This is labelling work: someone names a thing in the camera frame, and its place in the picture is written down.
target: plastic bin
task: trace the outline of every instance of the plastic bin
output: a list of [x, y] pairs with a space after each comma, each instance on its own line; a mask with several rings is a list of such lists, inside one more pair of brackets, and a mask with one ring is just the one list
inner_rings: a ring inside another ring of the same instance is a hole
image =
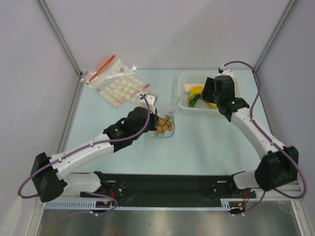
[[[207, 73], [197, 73], [197, 72], [183, 72], [179, 76], [178, 81], [178, 93], [179, 93], [179, 103], [178, 106], [183, 109], [185, 113], [195, 113], [195, 114], [208, 114], [208, 115], [218, 115], [218, 109], [211, 109], [208, 104], [202, 100], [197, 101], [195, 107], [188, 106], [188, 93], [184, 91], [185, 84], [201, 84], [206, 83], [207, 77], [215, 78], [220, 74], [207, 74]], [[240, 84], [236, 77], [233, 78], [235, 82], [235, 96], [242, 97]]]

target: green pepper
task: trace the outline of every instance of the green pepper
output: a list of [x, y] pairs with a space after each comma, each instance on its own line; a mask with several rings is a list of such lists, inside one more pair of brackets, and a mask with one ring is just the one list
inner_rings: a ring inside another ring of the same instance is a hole
[[196, 102], [200, 99], [201, 95], [196, 95], [188, 104], [189, 107], [194, 107], [196, 105]]

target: table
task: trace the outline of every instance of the table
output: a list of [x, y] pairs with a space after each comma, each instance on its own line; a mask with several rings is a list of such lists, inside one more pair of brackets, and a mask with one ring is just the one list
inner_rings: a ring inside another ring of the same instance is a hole
[[[182, 72], [215, 70], [139, 70], [150, 91], [162, 107], [178, 95], [177, 82]], [[251, 104], [257, 93], [249, 70], [235, 70], [243, 98]], [[66, 149], [72, 149], [97, 136], [103, 129], [126, 117], [135, 105], [113, 108], [96, 92], [84, 86]], [[266, 116], [258, 100], [254, 114], [268, 129]], [[176, 132], [170, 139], [151, 140], [143, 134], [131, 146], [92, 161], [76, 172], [102, 171], [111, 174], [230, 175], [256, 169], [260, 160], [246, 137], [223, 116], [185, 114], [175, 111]]]

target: banana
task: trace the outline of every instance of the banana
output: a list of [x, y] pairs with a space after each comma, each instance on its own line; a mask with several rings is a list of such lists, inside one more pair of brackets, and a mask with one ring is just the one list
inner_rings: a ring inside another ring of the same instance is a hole
[[203, 86], [195, 86], [191, 89], [189, 97], [188, 97], [188, 103], [192, 100], [192, 97], [195, 95], [200, 95], [203, 91]]

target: metal floor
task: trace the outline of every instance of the metal floor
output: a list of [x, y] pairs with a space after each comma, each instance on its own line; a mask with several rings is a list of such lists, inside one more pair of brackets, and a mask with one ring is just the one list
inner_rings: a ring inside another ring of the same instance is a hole
[[245, 217], [218, 211], [116, 210], [95, 217], [45, 210], [37, 236], [299, 236], [290, 201], [263, 202]]

